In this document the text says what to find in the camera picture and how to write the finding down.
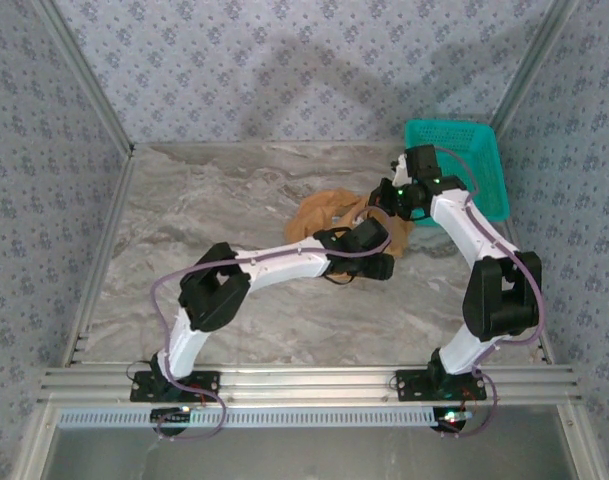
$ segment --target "white cable tray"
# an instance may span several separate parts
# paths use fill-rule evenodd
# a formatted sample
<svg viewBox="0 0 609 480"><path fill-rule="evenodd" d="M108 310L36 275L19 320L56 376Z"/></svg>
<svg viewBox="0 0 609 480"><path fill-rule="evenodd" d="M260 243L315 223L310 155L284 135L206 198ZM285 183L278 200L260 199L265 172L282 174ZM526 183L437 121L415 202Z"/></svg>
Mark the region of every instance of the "white cable tray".
<svg viewBox="0 0 609 480"><path fill-rule="evenodd" d="M151 427L150 408L64 408L58 427L116 428ZM225 428L280 427L426 427L437 422L431 407L347 408L230 408ZM190 423L177 426L213 427L220 412L192 411Z"/></svg>

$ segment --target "wall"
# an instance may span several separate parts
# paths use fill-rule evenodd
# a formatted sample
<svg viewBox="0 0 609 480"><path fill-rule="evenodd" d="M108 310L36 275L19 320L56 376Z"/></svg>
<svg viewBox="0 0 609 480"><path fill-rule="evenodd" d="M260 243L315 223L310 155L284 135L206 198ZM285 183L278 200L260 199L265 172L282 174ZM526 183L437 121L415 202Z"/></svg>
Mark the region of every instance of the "wall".
<svg viewBox="0 0 609 480"><path fill-rule="evenodd" d="M609 0L581 2L500 147L557 359L578 365L609 465Z"/></svg>
<svg viewBox="0 0 609 480"><path fill-rule="evenodd" d="M56 366L120 171L29 0L0 0L0 478Z"/></svg>
<svg viewBox="0 0 609 480"><path fill-rule="evenodd" d="M488 122L550 0L57 0L131 141Z"/></svg>

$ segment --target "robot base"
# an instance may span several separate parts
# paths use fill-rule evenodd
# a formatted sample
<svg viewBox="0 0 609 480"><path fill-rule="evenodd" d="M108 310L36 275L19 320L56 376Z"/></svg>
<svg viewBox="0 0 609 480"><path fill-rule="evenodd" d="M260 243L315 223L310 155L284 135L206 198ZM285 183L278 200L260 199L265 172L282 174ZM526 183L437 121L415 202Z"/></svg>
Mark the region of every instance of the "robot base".
<svg viewBox="0 0 609 480"><path fill-rule="evenodd" d="M214 403L215 399L192 392L186 392L173 386L159 370L157 355L153 356L151 371L137 372L131 387L131 402L134 403ZM217 394L220 388L220 372L191 372L178 382L187 387L201 388Z"/></svg>
<svg viewBox="0 0 609 480"><path fill-rule="evenodd" d="M486 400L484 381L472 373L450 375L444 371L439 349L431 355L426 370L397 370L397 398L400 402Z"/></svg>

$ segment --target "glass panel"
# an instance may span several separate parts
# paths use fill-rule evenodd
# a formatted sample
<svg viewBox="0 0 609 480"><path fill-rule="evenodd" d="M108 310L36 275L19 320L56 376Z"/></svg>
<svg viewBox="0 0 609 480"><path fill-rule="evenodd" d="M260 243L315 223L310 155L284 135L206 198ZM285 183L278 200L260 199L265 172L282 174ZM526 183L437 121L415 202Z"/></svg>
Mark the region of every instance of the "glass panel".
<svg viewBox="0 0 609 480"><path fill-rule="evenodd" d="M503 407L482 434L428 428L223 430L191 443L148 428L59 430L43 480L577 478L554 407Z"/></svg>

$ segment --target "robotic arm link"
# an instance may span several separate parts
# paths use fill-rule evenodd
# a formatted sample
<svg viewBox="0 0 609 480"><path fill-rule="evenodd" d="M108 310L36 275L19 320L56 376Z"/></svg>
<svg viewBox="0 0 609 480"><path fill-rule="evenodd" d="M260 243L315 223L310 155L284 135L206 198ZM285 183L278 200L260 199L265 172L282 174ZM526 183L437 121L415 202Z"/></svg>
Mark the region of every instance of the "robotic arm link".
<svg viewBox="0 0 609 480"><path fill-rule="evenodd" d="M459 388L458 378L470 375L489 348L538 324L533 289L502 250L512 252L526 266L538 288L541 261L533 252L520 252L493 228L469 202L470 193L458 177L442 174L433 145L406 150L392 167L394 179L381 180L369 205L403 220L418 220L413 213L423 211L421 218L430 216L442 226L471 268L462 306L464 325L448 345L435 350L428 363L430 388L436 398L447 399L453 388ZM379 222L368 218L341 236L339 233L338 229L324 230L297 244L260 251L234 251L227 243L214 245L197 265L232 259L239 264L196 271L181 280L170 350L154 355L153 374L161 383L189 375L210 333L227 325L244 298L255 290L295 278L337 273L376 280L392 276L392 256L381 250L360 256L380 245L383 249L390 239ZM165 355L170 372L164 366Z"/></svg>

